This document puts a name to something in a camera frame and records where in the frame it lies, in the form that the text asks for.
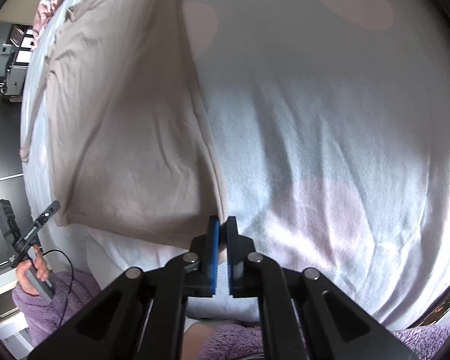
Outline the person's left hand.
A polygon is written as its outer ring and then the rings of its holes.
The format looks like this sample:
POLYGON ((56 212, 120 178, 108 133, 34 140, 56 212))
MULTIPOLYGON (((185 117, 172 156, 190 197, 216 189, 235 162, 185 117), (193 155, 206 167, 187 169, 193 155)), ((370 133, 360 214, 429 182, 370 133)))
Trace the person's left hand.
POLYGON ((44 259, 41 248, 35 244, 31 251, 34 258, 26 258, 16 268, 18 285, 28 295, 37 297, 44 291, 41 287, 49 278, 48 264, 44 259))

